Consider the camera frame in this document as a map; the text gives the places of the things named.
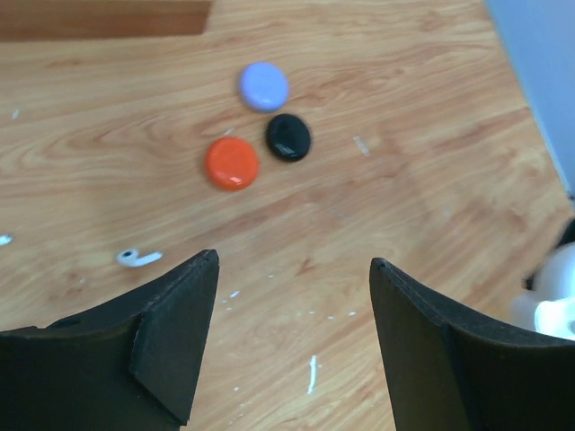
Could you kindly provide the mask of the white earbud charging case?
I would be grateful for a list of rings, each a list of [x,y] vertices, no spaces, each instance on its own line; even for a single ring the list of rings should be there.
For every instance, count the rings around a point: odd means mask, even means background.
[[[574,340],[574,243],[561,246],[540,267],[531,290],[510,306],[511,323],[540,334]]]

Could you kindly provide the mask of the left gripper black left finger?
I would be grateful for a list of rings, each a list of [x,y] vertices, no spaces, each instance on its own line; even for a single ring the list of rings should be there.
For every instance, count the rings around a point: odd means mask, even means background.
[[[189,420],[219,275],[205,250],[124,295],[1,334],[4,430],[178,430]]]

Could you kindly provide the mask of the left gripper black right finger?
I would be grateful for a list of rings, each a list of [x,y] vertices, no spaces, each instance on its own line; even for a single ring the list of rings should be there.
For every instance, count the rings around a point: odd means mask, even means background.
[[[572,430],[574,344],[520,329],[373,259],[369,286],[398,430]]]

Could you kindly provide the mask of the orange earbud charging case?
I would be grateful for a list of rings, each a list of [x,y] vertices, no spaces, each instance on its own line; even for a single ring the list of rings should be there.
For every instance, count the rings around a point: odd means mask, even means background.
[[[237,191],[249,187],[259,173],[259,158],[246,140],[224,136],[215,140],[205,157],[208,178],[219,188]]]

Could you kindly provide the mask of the purple earbud charging case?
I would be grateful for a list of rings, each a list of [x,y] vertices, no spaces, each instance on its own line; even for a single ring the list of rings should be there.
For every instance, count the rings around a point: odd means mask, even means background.
[[[279,67],[267,62],[256,62],[249,64],[240,73],[238,91],[250,109],[273,112],[287,102],[289,82]]]

